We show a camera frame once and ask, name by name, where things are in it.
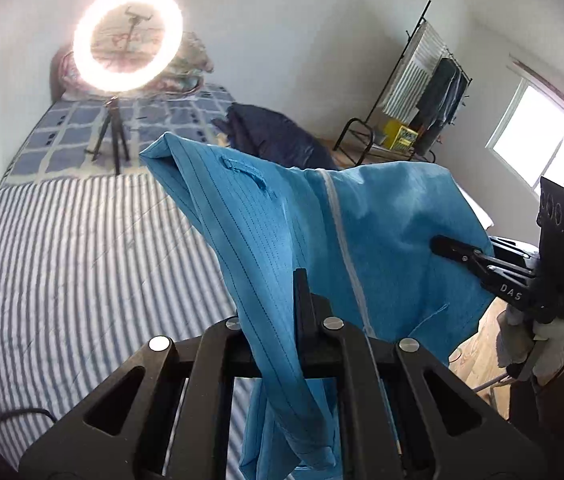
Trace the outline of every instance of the hand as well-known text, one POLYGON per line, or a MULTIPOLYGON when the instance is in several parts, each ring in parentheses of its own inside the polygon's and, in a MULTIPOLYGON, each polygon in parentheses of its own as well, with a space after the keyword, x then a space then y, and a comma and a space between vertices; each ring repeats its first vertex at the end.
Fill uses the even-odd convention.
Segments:
POLYGON ((537 382, 543 386, 564 366, 564 321, 557 318, 549 324, 534 321, 535 336, 531 338, 523 320, 523 313, 510 305, 498 316, 498 366, 504 368, 513 363, 523 363, 536 340, 547 340, 544 352, 533 367, 537 382))

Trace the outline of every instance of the striped bed sheet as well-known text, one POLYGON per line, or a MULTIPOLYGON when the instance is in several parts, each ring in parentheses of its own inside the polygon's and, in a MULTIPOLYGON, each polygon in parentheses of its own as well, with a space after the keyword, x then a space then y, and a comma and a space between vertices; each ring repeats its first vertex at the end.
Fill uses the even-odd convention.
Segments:
MULTIPOLYGON (((213 250, 149 174, 0 189, 0 413, 65 415, 152 336, 200 335, 232 315, 213 250)), ((236 380, 227 477, 251 390, 236 380)), ((17 466, 50 421, 0 425, 17 466)))

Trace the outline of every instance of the tripod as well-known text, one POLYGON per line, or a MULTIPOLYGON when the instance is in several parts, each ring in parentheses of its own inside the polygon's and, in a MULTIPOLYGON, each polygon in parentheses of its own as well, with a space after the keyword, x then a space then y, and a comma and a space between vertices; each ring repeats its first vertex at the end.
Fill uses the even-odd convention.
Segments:
POLYGON ((104 124, 102 124, 102 129, 99 132, 99 138, 97 139, 97 144, 95 145, 95 150, 92 152, 88 151, 88 153, 92 153, 93 158, 91 160, 95 160, 99 155, 99 149, 102 146, 102 140, 104 140, 104 136, 106 135, 106 131, 108 130, 108 125, 111 125, 111 145, 113 147, 113 160, 115 163, 115 174, 120 174, 120 151, 119 151, 119 142, 122 143, 122 148, 124 149, 124 156, 126 160, 130 160, 130 156, 128 154, 128 145, 126 144, 126 137, 124 136, 124 126, 122 124, 122 117, 120 115, 120 108, 119 108, 119 97, 113 97, 108 103, 106 103, 106 108, 108 110, 106 114, 106 119, 104 119, 104 124))

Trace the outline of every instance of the window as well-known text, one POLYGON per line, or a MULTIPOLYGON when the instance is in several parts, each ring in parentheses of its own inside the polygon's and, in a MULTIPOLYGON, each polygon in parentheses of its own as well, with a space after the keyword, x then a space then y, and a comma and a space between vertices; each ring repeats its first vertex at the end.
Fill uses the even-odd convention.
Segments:
POLYGON ((564 108, 523 79, 487 147, 538 196, 540 176, 564 184, 564 108))

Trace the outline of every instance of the window frame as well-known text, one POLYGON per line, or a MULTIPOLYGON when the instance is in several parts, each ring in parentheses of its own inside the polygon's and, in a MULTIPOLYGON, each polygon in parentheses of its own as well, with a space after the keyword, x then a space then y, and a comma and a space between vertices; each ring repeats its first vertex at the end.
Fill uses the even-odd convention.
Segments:
POLYGON ((522 97, 524 96, 524 93, 526 92, 527 88, 533 87, 535 90, 537 90, 542 95, 544 95, 547 99, 551 100, 556 106, 560 107, 563 111, 564 111, 564 104, 562 102, 560 102, 561 100, 558 98, 558 96, 552 95, 552 92, 550 90, 542 88, 541 85, 536 84, 531 79, 532 76, 526 75, 526 74, 521 74, 521 73, 518 72, 518 70, 512 70, 512 72, 514 72, 517 76, 520 77, 520 84, 518 85, 518 88, 516 89, 516 92, 513 95, 513 99, 511 99, 511 102, 508 105, 507 111, 502 116, 502 119, 500 120, 498 127, 493 132, 491 138, 489 139, 489 142, 487 142, 486 148, 489 150, 489 152, 491 152, 491 155, 495 156, 495 158, 497 158, 497 160, 499 160, 505 166, 505 168, 507 168, 508 171, 513 173, 516 176, 516 178, 524 185, 524 187, 526 187, 531 192, 531 194, 536 198, 536 200, 538 202, 540 202, 540 197, 536 193, 536 187, 540 183, 540 177, 542 177, 546 173, 546 171, 549 169, 552 162, 555 160, 555 157, 556 157, 558 151, 560 150, 562 143, 564 142, 564 137, 562 137, 560 142, 558 142, 558 145, 556 146, 555 150, 553 151, 553 154, 551 155, 551 157, 547 161, 546 165, 544 166, 544 169, 540 172, 540 176, 537 177, 537 180, 535 181, 533 186, 531 186, 516 171, 516 169, 508 163, 508 161, 504 157, 502 157, 497 151, 495 151, 495 145, 500 140, 500 137, 502 136, 504 131, 507 129, 508 123, 510 122, 510 120, 513 118, 513 115, 518 110, 518 107, 520 106, 520 102, 522 100, 522 97))

